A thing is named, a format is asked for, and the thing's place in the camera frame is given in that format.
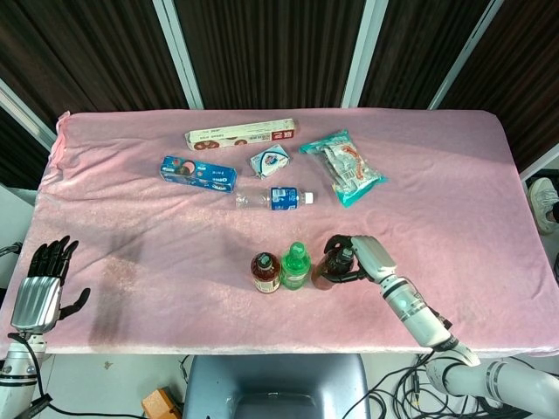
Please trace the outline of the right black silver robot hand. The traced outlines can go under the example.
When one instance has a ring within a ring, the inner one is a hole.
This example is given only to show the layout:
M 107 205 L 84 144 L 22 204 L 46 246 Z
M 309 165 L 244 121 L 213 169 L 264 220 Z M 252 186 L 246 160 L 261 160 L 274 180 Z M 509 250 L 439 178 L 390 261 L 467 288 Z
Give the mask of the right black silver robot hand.
M 396 274 L 397 264 L 378 240 L 371 236 L 331 237 L 325 246 L 322 277 L 334 284 L 367 279 L 381 284 Z

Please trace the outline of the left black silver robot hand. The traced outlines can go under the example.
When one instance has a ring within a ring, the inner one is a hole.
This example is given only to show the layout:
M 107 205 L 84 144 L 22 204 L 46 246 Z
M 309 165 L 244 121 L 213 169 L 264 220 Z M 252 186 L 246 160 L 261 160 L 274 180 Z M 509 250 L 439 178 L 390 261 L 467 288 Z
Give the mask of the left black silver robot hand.
M 34 252 L 27 276 L 17 290 L 11 326 L 21 334 L 50 332 L 58 321 L 79 312 L 88 301 L 86 287 L 69 306 L 61 305 L 61 296 L 73 253 L 79 242 L 69 236 L 40 245 Z

